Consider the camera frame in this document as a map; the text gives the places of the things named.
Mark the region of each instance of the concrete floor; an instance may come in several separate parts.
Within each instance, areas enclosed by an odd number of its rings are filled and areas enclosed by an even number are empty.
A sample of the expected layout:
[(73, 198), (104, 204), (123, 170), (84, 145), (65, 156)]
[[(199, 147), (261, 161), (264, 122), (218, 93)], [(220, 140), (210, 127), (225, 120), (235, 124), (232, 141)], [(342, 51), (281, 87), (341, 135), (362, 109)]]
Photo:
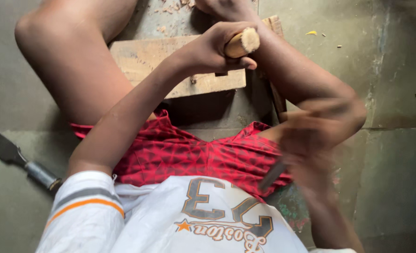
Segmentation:
[[(0, 0), (0, 130), (22, 147), (26, 157), (64, 175), (78, 140), (14, 41), (16, 20), (39, 2)], [(416, 252), (413, 3), (261, 0), (257, 6), (262, 18), (278, 14), (285, 38), (349, 83), (366, 102), (369, 113), (365, 129), (346, 142), (333, 180), (341, 207), (354, 221), (367, 252)], [(155, 14), (155, 9), (162, 9), (160, 5), (159, 0), (139, 0), (135, 16), (118, 39), (164, 37), (156, 31), (163, 25), (170, 37), (197, 34), (209, 24), (184, 10), (180, 14)], [(181, 19), (187, 22), (182, 25)], [(326, 37), (305, 35), (313, 30)], [(251, 82), (245, 89), (166, 101), (173, 123), (205, 140), (234, 135), (254, 120), (275, 124), (268, 90), (254, 73), (247, 77)], [(213, 106), (210, 101), (214, 97), (222, 102)], [(52, 200), (20, 169), (0, 162), (0, 252), (34, 251)], [(296, 187), (281, 189), (268, 201), (311, 248), (310, 222)]]

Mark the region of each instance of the white t-shirt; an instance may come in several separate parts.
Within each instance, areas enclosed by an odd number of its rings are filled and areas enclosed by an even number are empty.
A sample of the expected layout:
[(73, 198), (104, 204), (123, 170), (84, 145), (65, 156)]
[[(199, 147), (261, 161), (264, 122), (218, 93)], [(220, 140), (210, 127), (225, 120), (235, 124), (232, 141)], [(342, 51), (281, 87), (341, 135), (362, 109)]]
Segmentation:
[[(354, 253), (351, 249), (317, 252)], [(71, 176), (56, 194), (36, 252), (307, 252), (272, 206), (231, 183), (171, 176), (116, 184), (106, 174)]]

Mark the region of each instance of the orange stripe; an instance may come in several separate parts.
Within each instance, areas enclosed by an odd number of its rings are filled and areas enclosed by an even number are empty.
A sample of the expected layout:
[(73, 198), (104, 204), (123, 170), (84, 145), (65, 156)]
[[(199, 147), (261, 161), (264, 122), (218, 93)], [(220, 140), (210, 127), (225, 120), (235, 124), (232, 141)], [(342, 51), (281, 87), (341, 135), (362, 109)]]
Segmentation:
[(47, 228), (50, 225), (50, 223), (54, 219), (58, 218), (58, 216), (60, 216), (61, 214), (67, 212), (70, 209), (77, 208), (77, 207), (80, 207), (80, 206), (83, 206), (83, 205), (86, 205), (86, 204), (103, 204), (103, 205), (107, 205), (107, 206), (110, 206), (110, 207), (114, 207), (116, 210), (118, 210), (121, 213), (122, 218), (125, 218), (123, 210), (118, 205), (116, 205), (115, 203), (104, 200), (104, 199), (100, 199), (100, 198), (93, 198), (93, 199), (88, 199), (88, 200), (75, 202), (71, 205), (66, 206), (65, 208), (63, 208), (62, 210), (57, 212), (55, 215), (53, 215), (53, 217), (47, 222), (47, 225), (45, 226), (45, 228)]

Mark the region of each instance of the red shorts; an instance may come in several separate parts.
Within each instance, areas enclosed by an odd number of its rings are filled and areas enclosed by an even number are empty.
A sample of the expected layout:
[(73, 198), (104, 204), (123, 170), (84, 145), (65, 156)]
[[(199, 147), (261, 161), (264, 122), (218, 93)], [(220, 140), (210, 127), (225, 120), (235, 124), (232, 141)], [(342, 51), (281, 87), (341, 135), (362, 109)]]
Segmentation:
[[(117, 181), (134, 186), (158, 184), (171, 175), (205, 175), (225, 179), (262, 200), (291, 181), (281, 174), (266, 192), (258, 184), (279, 156), (277, 144), (257, 133), (270, 126), (253, 122), (238, 135), (206, 142), (171, 125), (166, 110), (155, 112), (116, 165)], [(71, 124), (84, 138), (92, 126)]]

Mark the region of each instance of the chisel handle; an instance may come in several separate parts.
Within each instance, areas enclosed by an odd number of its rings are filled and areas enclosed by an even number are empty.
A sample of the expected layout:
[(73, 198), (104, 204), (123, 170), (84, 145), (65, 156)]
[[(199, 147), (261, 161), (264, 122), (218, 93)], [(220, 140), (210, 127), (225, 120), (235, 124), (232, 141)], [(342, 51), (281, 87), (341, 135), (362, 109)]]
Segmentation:
[(48, 190), (53, 190), (53, 188), (61, 182), (61, 178), (55, 176), (39, 163), (28, 162), (25, 165), (25, 170), (27, 171), (29, 177), (38, 181)]

